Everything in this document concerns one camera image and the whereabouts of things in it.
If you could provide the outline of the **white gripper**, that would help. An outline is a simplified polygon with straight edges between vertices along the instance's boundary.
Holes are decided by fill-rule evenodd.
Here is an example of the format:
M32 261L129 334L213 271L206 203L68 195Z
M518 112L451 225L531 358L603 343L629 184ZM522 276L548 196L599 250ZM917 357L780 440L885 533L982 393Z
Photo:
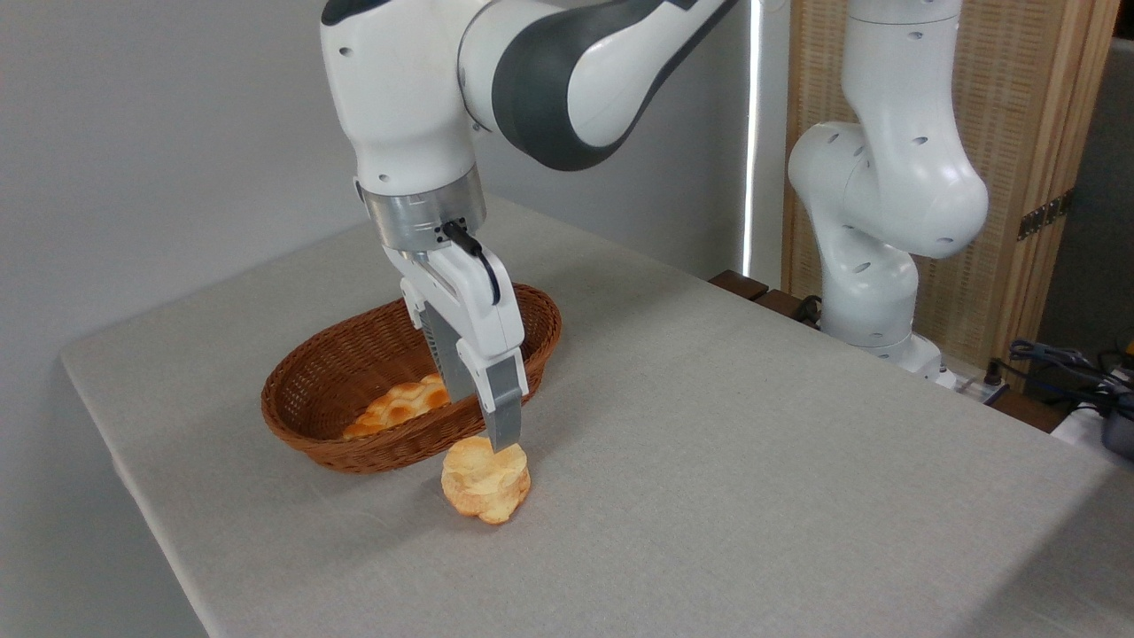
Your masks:
M493 451L516 445L528 393L519 350L525 332L502 262L491 250L474 257L456 244L382 250L401 272L412 323L425 337L449 402L476 394Z

